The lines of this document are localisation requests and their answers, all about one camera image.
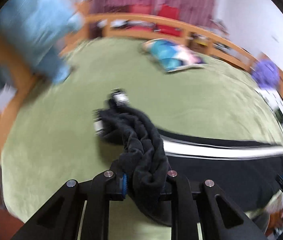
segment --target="silver bolt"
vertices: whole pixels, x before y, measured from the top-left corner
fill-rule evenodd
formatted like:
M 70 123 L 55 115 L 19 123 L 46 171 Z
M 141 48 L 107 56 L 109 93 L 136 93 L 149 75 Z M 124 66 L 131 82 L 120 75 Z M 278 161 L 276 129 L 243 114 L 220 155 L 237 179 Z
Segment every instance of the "silver bolt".
M 168 171 L 167 174 L 170 177 L 176 177 L 177 176 L 177 172 L 176 171 Z
M 67 187 L 73 187 L 76 185 L 76 181 L 74 179 L 70 179 L 69 181 L 67 181 L 66 185 Z
M 107 178 L 110 178 L 114 175 L 114 173 L 112 171 L 105 171 L 104 172 L 104 176 L 107 177 Z
M 215 185 L 215 183 L 211 179 L 208 179 L 208 180 L 205 180 L 205 185 L 207 187 L 212 187 Z

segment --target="purple plush object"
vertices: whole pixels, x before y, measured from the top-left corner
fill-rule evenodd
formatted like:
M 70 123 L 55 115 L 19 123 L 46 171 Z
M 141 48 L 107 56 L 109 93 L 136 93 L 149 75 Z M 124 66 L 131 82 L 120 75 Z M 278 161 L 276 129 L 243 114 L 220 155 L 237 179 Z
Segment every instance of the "purple plush object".
M 252 78 L 260 88 L 277 88 L 280 75 L 277 66 L 271 60 L 262 60 L 255 65 Z

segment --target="wooden floor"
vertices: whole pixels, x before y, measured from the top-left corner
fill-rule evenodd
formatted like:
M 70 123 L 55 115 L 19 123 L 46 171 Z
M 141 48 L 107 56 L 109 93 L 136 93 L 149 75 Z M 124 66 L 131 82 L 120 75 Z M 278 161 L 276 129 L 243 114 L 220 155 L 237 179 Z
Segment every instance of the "wooden floor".
M 19 219 L 0 209 L 0 240 L 10 240 L 23 225 Z

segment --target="mattress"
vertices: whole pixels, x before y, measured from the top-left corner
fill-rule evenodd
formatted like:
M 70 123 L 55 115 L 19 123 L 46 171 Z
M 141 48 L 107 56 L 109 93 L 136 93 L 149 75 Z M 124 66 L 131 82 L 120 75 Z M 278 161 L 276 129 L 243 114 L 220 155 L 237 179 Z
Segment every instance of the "mattress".
M 63 84 L 40 83 L 25 100 L 1 160 L 5 204 L 22 221 L 67 180 L 90 180 L 118 158 L 122 147 L 100 141 L 92 114 L 114 88 L 123 88 L 131 105 L 164 130 L 283 144 L 280 127 L 249 74 L 206 55 L 204 69 L 166 74 L 139 52 L 141 42 L 85 42 L 69 55 L 77 70 Z M 146 218 L 129 198 L 111 202 L 110 239 L 169 239 L 170 230 Z

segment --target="wooden bed frame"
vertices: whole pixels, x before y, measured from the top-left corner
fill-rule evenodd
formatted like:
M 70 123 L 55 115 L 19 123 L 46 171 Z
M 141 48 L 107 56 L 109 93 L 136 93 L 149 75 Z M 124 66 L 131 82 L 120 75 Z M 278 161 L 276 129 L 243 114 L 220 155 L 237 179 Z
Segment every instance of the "wooden bed frame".
M 77 44 L 85 39 L 89 38 L 89 24 L 97 22 L 100 20 L 107 20 L 106 26 L 103 28 L 104 37 L 134 37 L 141 39 L 157 39 L 157 38 L 168 38 L 174 40 L 180 44 L 186 45 L 188 42 L 188 37 L 191 33 L 201 34 L 208 38 L 208 46 L 206 47 L 205 54 L 219 57 L 241 68 L 247 72 L 250 72 L 251 66 L 257 61 L 255 57 L 236 46 L 232 42 L 223 39 L 216 34 L 206 31 L 202 28 L 180 22 L 177 20 L 172 20 L 168 18 L 153 16 L 153 15 L 140 15 L 140 14 L 129 14 L 129 13 L 106 13 L 106 14 L 91 14 L 87 15 L 88 12 L 87 4 L 82 3 L 78 5 L 78 10 L 85 15 L 85 25 L 77 34 L 68 35 L 65 38 L 66 47 L 62 53 L 66 53 L 74 49 Z M 182 30 L 181 37 L 174 37 L 170 35 L 161 34 L 158 32 L 145 32 L 145 31 L 134 31 L 129 29 L 112 29 L 110 27 L 110 22 L 115 19 L 125 19 L 125 20 L 142 20 L 147 22 L 152 22 L 156 24 L 162 24 L 167 26 L 172 26 L 175 28 L 180 28 Z M 233 56 L 221 52 L 214 48 L 216 42 L 227 45 L 228 47 L 237 51 L 241 56 L 242 60 L 239 60 Z M 14 98 L 10 101 L 8 106 L 0 114 L 0 157 L 3 146 L 6 142 L 9 131 L 16 119 L 17 113 L 22 106 L 23 100 L 26 98 L 27 94 L 30 92 L 32 87 L 35 85 L 38 78 L 31 75 L 28 65 L 24 62 L 22 57 L 14 51 L 14 49 L 9 46 L 0 37 L 0 63 L 5 64 L 11 71 L 13 77 L 14 85 L 17 89 L 17 93 Z M 280 88 L 279 92 L 283 97 L 283 71 L 280 71 Z

